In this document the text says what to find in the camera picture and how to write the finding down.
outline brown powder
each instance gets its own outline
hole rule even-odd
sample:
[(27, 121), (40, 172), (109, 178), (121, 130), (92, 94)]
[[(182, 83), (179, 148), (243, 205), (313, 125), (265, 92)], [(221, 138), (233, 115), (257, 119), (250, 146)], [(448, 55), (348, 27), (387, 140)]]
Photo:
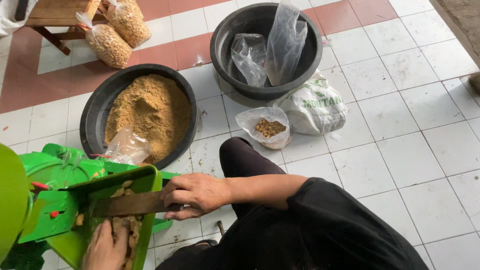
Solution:
[(130, 124), (133, 132), (152, 144), (145, 162), (168, 156), (183, 139), (190, 122), (190, 104), (177, 84), (160, 75), (136, 78), (113, 102), (105, 128), (105, 142)]

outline green machine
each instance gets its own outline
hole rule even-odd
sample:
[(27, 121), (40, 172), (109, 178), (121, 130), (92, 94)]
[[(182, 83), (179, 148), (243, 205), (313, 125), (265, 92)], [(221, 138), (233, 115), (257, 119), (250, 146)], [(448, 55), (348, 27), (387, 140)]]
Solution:
[[(53, 249), (75, 270), (81, 269), (92, 233), (103, 219), (85, 214), (83, 226), (72, 229), (75, 216), (89, 201), (110, 197), (123, 182), (133, 180), (135, 193), (159, 191), (176, 174), (154, 166), (137, 167), (91, 160), (71, 147), (47, 144), (42, 152), (17, 156), (0, 144), (0, 269), (40, 270), (41, 255)], [(133, 261), (141, 270), (150, 235), (172, 221), (144, 215)]]

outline wooden stool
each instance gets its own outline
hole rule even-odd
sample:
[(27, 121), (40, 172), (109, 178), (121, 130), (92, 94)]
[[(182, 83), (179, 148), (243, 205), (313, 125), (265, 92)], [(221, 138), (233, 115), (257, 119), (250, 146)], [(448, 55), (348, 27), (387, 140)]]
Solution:
[[(99, 0), (39, 0), (28, 16), (25, 26), (39, 32), (65, 55), (70, 49), (62, 40), (84, 39), (85, 31), (78, 27), (77, 12), (86, 12), (92, 21), (105, 20), (106, 9), (99, 7)], [(45, 26), (68, 26), (66, 33), (52, 34)]]

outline black plastic basin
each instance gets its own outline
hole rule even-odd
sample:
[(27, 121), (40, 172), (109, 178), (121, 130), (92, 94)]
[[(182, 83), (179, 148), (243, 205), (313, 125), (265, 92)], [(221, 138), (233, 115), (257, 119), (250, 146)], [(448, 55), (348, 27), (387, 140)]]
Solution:
[(100, 84), (87, 101), (80, 119), (80, 140), (88, 157), (94, 158), (91, 157), (91, 154), (103, 154), (107, 150), (105, 126), (107, 125), (107, 118), (110, 114), (110, 109), (112, 109), (113, 101), (134, 79), (149, 74), (158, 74), (174, 80), (190, 102), (192, 112), (187, 132), (177, 145), (177, 148), (167, 157), (155, 163), (155, 167), (159, 170), (163, 169), (172, 161), (178, 159), (190, 147), (195, 136), (198, 121), (197, 99), (192, 87), (180, 73), (169, 67), (157, 64), (140, 64), (110, 76), (110, 78)]
[(267, 79), (264, 87), (249, 86), (232, 60), (230, 48), (236, 34), (261, 34), (268, 39), (275, 19), (277, 3), (260, 3), (241, 8), (227, 16), (215, 29), (210, 41), (210, 56), (216, 71), (238, 92), (252, 99), (271, 100), (300, 86), (315, 72), (322, 58), (322, 36), (315, 23), (303, 12), (299, 21), (307, 22), (305, 46), (292, 82), (272, 86)]

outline hand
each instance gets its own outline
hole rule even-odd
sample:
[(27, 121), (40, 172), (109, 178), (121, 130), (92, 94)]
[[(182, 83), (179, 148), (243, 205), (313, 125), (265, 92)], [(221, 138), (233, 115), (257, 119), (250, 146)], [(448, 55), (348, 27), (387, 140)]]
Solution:
[(119, 270), (125, 260), (128, 245), (128, 230), (122, 226), (113, 244), (112, 225), (105, 220), (96, 229), (84, 255), (83, 270)]
[(164, 219), (182, 221), (199, 218), (231, 203), (231, 189), (225, 179), (217, 179), (203, 173), (174, 176), (163, 188), (165, 206), (187, 204), (182, 211), (167, 212)]

